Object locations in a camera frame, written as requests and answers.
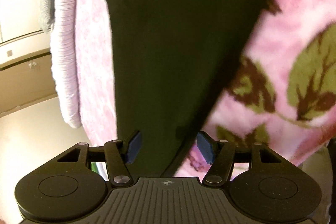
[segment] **black device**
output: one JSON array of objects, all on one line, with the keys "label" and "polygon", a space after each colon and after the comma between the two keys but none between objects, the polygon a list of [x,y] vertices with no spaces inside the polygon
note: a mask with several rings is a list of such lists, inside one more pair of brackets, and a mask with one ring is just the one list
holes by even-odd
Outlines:
[{"label": "black device", "polygon": [[[202,183],[133,179],[127,166],[141,147],[140,132],[103,147],[78,143],[18,182],[22,224],[316,223],[320,187],[267,146],[241,148],[205,132],[197,146],[211,164]],[[106,162],[109,181],[90,170],[91,162]],[[249,170],[230,180],[235,162],[249,162]]]}]

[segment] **white wall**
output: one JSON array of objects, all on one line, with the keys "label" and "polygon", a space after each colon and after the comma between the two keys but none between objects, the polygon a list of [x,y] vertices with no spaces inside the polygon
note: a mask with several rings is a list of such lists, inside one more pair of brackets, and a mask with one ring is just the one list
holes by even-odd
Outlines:
[{"label": "white wall", "polygon": [[83,128],[72,129],[58,98],[0,118],[0,219],[22,221],[14,198],[17,182],[78,142],[89,142]]},{"label": "white wall", "polygon": [[38,18],[39,0],[0,0],[0,65],[50,47],[50,35],[39,33]]}]

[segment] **pink fleece fabric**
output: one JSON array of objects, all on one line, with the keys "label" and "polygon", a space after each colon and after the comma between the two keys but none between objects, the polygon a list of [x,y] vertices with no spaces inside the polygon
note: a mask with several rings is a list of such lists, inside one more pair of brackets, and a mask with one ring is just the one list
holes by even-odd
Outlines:
[{"label": "pink fleece fabric", "polygon": [[[335,25],[336,0],[270,0],[245,48],[240,73],[203,129],[237,145],[263,142],[302,163],[336,133]],[[105,0],[77,0],[80,118],[97,146],[117,135],[111,37]],[[247,168],[235,166],[233,177]],[[176,176],[202,179],[209,167],[194,146]]]}]

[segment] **brown leaf pattern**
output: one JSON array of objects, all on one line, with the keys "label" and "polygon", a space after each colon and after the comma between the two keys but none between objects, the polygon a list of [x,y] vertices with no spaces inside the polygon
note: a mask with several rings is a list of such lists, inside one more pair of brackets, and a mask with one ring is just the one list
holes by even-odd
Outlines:
[{"label": "brown leaf pattern", "polygon": [[276,95],[272,83],[258,63],[243,57],[228,93],[257,113],[275,111]]},{"label": "brown leaf pattern", "polygon": [[324,111],[329,110],[335,105],[336,102],[336,95],[332,92],[325,92],[320,95],[317,104],[316,110],[317,111]]},{"label": "brown leaf pattern", "polygon": [[266,10],[274,16],[278,13],[282,13],[280,5],[276,0],[266,0]]}]

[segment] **green object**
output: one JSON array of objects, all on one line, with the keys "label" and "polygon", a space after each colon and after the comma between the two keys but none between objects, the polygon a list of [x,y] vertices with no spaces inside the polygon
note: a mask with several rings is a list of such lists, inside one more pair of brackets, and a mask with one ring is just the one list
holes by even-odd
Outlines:
[{"label": "green object", "polygon": [[98,172],[98,168],[97,168],[97,164],[96,164],[95,162],[92,162],[92,163],[91,163],[91,170],[92,170],[93,172],[96,172],[97,174],[99,174],[99,172]]},{"label": "green object", "polygon": [[336,23],[320,32],[297,57],[289,75],[288,103],[297,120],[310,121],[336,103]]},{"label": "green object", "polygon": [[255,128],[251,133],[245,135],[244,138],[241,138],[224,127],[217,126],[217,137],[219,140],[228,140],[243,147],[252,147],[252,144],[255,142],[263,143],[267,146],[269,145],[269,134],[264,123]]},{"label": "green object", "polygon": [[118,138],[142,133],[141,150],[128,169],[135,179],[171,177],[233,79],[266,0],[106,3]]}]

